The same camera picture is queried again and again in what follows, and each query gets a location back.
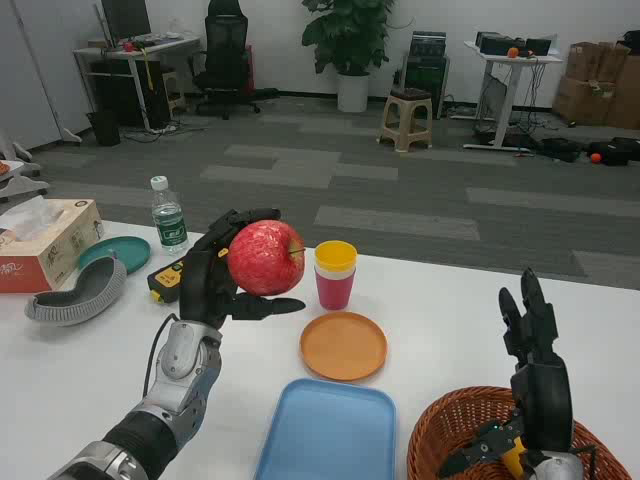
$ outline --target table leg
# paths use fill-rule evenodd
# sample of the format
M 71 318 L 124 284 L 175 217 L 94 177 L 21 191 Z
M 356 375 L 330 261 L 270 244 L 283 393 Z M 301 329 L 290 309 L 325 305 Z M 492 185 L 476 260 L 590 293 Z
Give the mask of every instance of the table leg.
M 520 75 L 522 74 L 522 65 L 514 64 L 509 77 L 509 87 L 507 88 L 507 96 L 504 98 L 502 111 L 500 112 L 500 120 L 498 121 L 498 129 L 496 131 L 496 139 L 493 143 L 494 147 L 502 147 L 504 135 L 509 128 L 509 119 L 511 118 L 511 109 L 513 101 L 516 98 L 518 84 L 520 83 Z
M 454 115 L 453 119 L 455 120 L 476 120 L 480 116 L 480 112 L 482 112 L 482 101 L 484 99 L 484 94 L 487 90 L 487 86 L 491 81 L 491 74 L 493 73 L 493 62 L 487 61 L 487 64 L 484 67 L 484 74 L 482 75 L 482 88 L 480 88 L 480 96 L 478 97 L 478 103 L 476 104 L 476 111 L 473 115 Z M 485 118 L 484 120 L 493 121 L 493 118 Z
M 529 152 L 529 149 L 522 147 L 503 147 L 504 136 L 509 128 L 509 119 L 511 118 L 511 110 L 513 108 L 513 101 L 516 98 L 516 92 L 518 91 L 518 84 L 520 83 L 520 75 L 522 74 L 522 65 L 514 64 L 512 66 L 511 75 L 509 78 L 509 86 L 507 88 L 507 95 L 504 98 L 502 104 L 502 110 L 500 111 L 500 119 L 498 120 L 498 126 L 496 130 L 496 137 L 493 145 L 464 145 L 464 148 L 473 148 L 478 150 L 502 150 L 506 152 Z
M 142 119 L 144 120 L 144 128 L 148 131 L 151 130 L 149 124 L 149 118 L 147 117 L 147 105 L 144 102 L 144 95 L 142 93 L 142 84 L 140 83 L 140 76 L 138 75 L 138 67 L 136 61 L 133 58 L 127 60 L 129 62 L 129 70 L 133 76 L 133 83 L 136 85 L 136 93 L 138 94 L 138 103 L 140 104 L 140 110 L 142 113 Z
M 89 106 L 91 107 L 91 111 L 96 111 L 96 103 L 93 101 L 93 94 L 91 92 L 91 87 L 87 85 L 89 79 L 87 78 L 87 74 L 85 72 L 85 62 L 84 58 L 77 53 L 73 54 L 73 58 L 76 60 L 76 66 L 78 67 L 78 71 L 80 72 L 80 80 L 82 81 L 82 88 L 84 88 L 84 92 L 87 95 L 87 100 L 89 101 Z

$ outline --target robotic arm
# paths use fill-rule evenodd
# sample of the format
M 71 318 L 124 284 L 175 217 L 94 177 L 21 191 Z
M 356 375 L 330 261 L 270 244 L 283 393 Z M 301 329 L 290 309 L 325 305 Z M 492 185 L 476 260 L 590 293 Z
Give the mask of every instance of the robotic arm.
M 499 461 L 514 448 L 518 437 L 527 449 L 520 458 L 524 479 L 583 478 L 582 462 L 576 456 L 579 452 L 571 449 L 574 423 L 567 367 L 553 351 L 553 342 L 558 338 L 553 305 L 546 303 L 531 269 L 525 270 L 520 286 L 524 315 L 506 288 L 498 296 L 507 325 L 504 343 L 509 355 L 518 359 L 516 373 L 511 377 L 516 408 L 507 423 L 495 420 L 483 425 L 471 444 L 451 454 L 438 473 L 440 478 L 461 473 L 477 463 Z
M 262 320 L 302 310 L 299 300 L 268 300 L 238 294 L 224 256 L 233 238 L 250 223 L 279 219 L 280 211 L 231 210 L 213 223 L 184 258 L 180 317 L 165 320 L 149 358 L 142 401 L 102 441 L 92 442 L 49 480 L 156 480 L 202 425 L 209 392 L 222 368 L 220 329 L 234 320 Z M 175 321 L 156 360 L 156 378 L 147 391 L 155 346 L 164 326 Z

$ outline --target orange plate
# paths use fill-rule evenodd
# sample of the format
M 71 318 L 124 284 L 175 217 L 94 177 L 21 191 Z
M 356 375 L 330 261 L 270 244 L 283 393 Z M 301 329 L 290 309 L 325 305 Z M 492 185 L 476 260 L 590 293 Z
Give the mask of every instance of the orange plate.
M 387 339 L 367 317 L 335 312 L 307 325 L 300 337 L 300 350 L 311 370 L 346 382 L 368 377 L 384 365 Z

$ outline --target black box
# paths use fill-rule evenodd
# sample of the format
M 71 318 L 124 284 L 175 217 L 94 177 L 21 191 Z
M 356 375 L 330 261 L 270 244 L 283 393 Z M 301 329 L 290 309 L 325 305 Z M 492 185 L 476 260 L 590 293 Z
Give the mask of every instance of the black box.
M 476 47 L 480 48 L 480 45 L 482 45 L 482 38 L 485 36 L 496 37 L 502 35 L 498 32 L 478 32 L 478 34 L 476 35 Z
M 410 57 L 443 57 L 447 46 L 445 32 L 413 32 Z
M 536 57 L 546 57 L 549 55 L 551 48 L 551 40 L 544 38 L 528 38 L 525 44 L 525 50 L 531 50 Z
M 602 155 L 602 163 L 609 166 L 624 166 L 629 164 L 633 157 L 633 152 L 628 148 L 618 147 L 612 142 L 593 142 L 589 144 L 587 154 L 594 153 Z
M 510 48 L 516 47 L 516 42 L 511 37 L 483 36 L 480 44 L 480 52 L 486 55 L 506 56 Z
M 144 115 L 146 115 L 151 128 L 164 128 L 171 120 L 171 113 L 167 104 L 160 62 L 149 62 L 153 90 L 149 88 L 144 62 L 135 63 L 140 77 L 146 112 L 140 108 L 133 78 L 117 76 L 131 74 L 126 60 L 110 59 L 106 62 L 100 61 L 91 64 L 93 73 L 105 74 L 93 77 L 98 103 L 101 109 L 110 110 L 116 114 L 119 125 L 143 125 Z

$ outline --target bottle cap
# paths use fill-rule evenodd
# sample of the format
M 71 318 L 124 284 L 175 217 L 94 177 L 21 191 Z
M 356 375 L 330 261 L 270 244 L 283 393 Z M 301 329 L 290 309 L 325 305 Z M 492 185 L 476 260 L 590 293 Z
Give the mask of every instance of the bottle cap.
M 156 192 L 169 188 L 169 181 L 167 180 L 167 177 L 153 177 L 151 179 L 151 188 Z

